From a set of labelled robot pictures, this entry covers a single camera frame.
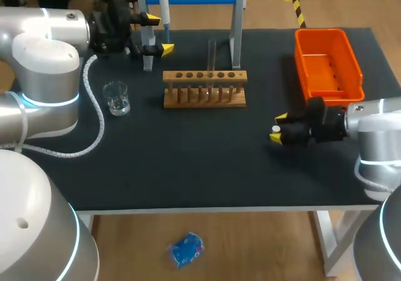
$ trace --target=wooden floor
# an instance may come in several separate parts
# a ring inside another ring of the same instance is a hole
[[[301,9],[307,27],[371,27],[401,80],[401,0],[301,0]],[[231,7],[172,6],[171,18],[172,29],[228,29]],[[298,22],[291,2],[255,0],[248,1],[244,27],[297,28]],[[100,217],[94,232],[100,281],[329,280],[312,223],[308,213]],[[177,271],[166,248],[187,232],[201,236],[206,250]],[[354,281],[352,269],[337,280]]]

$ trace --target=wooden test tube rack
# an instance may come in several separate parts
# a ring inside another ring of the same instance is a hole
[[[233,108],[245,107],[245,70],[237,71],[164,71],[164,108]],[[202,86],[188,86],[189,83]],[[213,88],[214,82],[230,86]]]

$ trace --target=orange bin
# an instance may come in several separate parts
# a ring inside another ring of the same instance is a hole
[[[321,96],[328,106],[362,101],[363,76],[342,29],[299,29],[295,61],[305,100]]]

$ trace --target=black tabletop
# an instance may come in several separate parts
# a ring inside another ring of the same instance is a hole
[[[346,33],[363,73],[366,99],[401,95],[373,33]],[[77,210],[375,204],[353,175],[356,142],[304,149],[268,140],[274,117],[303,104],[293,29],[243,32],[246,108],[163,109],[163,70],[205,70],[209,39],[217,40],[216,69],[229,70],[227,36],[227,31],[172,32],[175,52],[155,59],[152,73],[122,55],[99,59],[90,69],[90,84],[105,114],[101,143],[75,159],[25,154]],[[126,116],[113,117],[102,100],[102,86],[111,80],[128,84],[131,111]],[[75,130],[30,143],[74,152],[90,145],[97,133],[98,118],[82,87]]]

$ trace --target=table leg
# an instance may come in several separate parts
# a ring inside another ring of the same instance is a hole
[[[336,277],[349,267],[354,236],[371,212],[345,211],[335,228],[328,211],[313,212],[327,277]]]
[[[94,215],[90,214],[79,214],[81,221],[85,224],[85,226],[89,229],[89,231],[92,232],[92,226],[93,226],[93,217]]]

